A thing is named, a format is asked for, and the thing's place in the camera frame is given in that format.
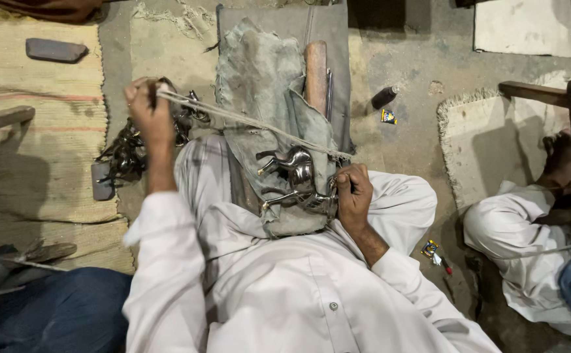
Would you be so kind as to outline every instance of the black bottle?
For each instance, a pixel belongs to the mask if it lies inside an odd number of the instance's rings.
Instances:
[[[399,94],[399,87],[394,85],[391,87],[386,87],[379,91],[379,93],[375,94],[375,97],[371,99],[371,103],[373,104],[373,108],[381,109],[386,104],[392,102],[392,100]]]

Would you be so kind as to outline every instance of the small packet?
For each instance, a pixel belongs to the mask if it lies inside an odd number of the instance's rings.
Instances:
[[[382,123],[388,124],[397,124],[397,118],[395,117],[395,113],[391,110],[382,109]]]

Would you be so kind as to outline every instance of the red pen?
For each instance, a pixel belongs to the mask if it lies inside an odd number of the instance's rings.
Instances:
[[[447,264],[447,261],[444,259],[443,256],[441,256],[440,259],[442,260],[442,266],[444,266],[444,269],[447,271],[448,274],[452,275],[453,270],[451,269],[451,267],[449,267],[449,264]]]

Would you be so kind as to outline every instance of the dirty floor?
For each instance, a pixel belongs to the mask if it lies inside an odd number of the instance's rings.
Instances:
[[[236,8],[305,5],[298,0],[221,2]],[[218,1],[182,3],[195,9],[202,6],[208,12],[203,18],[208,20]],[[436,117],[438,104],[453,95],[482,87],[495,89],[505,80],[532,81],[554,70],[566,70],[571,76],[571,59],[473,52],[474,10],[455,8],[454,3],[359,0],[350,4],[351,136],[357,146],[357,161],[367,163],[372,170],[418,175],[431,184],[438,195],[438,207],[435,222],[423,240],[433,239],[442,246],[454,268],[454,276],[445,281],[442,268],[432,266],[417,251],[413,257],[421,261],[425,276],[445,291],[466,316],[477,318],[503,351],[571,352],[571,339],[547,325],[525,321],[505,305],[501,279],[487,261],[482,272],[485,280],[479,283],[474,279],[477,276],[467,268],[461,225],[438,143]],[[215,64],[213,60],[217,57],[201,56],[203,54],[196,49],[215,44],[215,27],[210,27],[212,32],[204,32],[200,45],[193,46],[187,43],[187,36],[179,32],[162,33],[161,27],[151,28],[150,32],[136,29],[139,23],[133,15],[137,7],[137,1],[106,3],[106,18],[101,21],[106,77],[103,92],[110,119],[108,143],[125,124],[127,113],[122,89],[132,76],[168,76],[168,70],[182,76],[188,70],[199,70],[198,76],[184,76],[192,80],[184,85],[200,85],[203,91],[208,91],[210,80],[214,79],[214,73],[207,72],[208,67],[195,69],[192,65],[199,61]],[[182,4],[175,0],[151,0],[147,7],[155,13],[169,10],[173,16],[183,16]],[[167,47],[179,45],[187,49],[183,57],[161,59],[167,55]],[[149,54],[156,47],[161,50]],[[158,55],[161,61],[153,58]],[[377,113],[367,105],[372,95],[389,85],[399,85],[401,89],[390,105],[399,120],[397,125],[379,123]],[[213,94],[205,99],[213,101]],[[498,143],[501,141],[492,141],[493,148],[497,148]],[[144,197],[144,182],[120,189],[119,196],[120,212],[133,221]],[[477,285],[482,298],[475,294]]]

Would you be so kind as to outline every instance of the denim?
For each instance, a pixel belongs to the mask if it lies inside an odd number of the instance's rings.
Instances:
[[[79,268],[0,296],[0,352],[115,352],[128,322],[131,276]]]

